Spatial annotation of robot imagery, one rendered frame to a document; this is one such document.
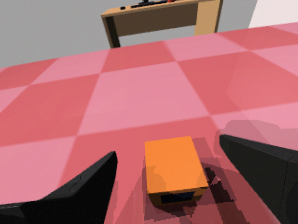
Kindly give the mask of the orange block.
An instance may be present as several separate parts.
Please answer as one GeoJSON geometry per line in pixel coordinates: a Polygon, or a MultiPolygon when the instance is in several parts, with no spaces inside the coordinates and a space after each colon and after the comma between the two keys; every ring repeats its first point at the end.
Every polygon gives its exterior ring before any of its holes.
{"type": "Polygon", "coordinates": [[[197,202],[208,188],[191,136],[145,142],[145,158],[153,207],[197,202]]]}

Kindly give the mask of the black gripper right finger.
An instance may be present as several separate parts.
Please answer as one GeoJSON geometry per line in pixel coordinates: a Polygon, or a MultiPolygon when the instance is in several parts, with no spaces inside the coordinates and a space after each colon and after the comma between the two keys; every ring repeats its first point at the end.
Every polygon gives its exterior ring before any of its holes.
{"type": "Polygon", "coordinates": [[[226,134],[219,146],[281,224],[298,224],[298,151],[226,134]]]}

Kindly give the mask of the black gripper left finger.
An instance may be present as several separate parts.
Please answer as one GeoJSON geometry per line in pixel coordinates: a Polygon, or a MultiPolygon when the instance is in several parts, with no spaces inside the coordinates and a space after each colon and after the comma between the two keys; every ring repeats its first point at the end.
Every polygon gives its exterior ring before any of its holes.
{"type": "Polygon", "coordinates": [[[44,198],[0,205],[0,224],[104,224],[117,163],[111,151],[44,198]]]}

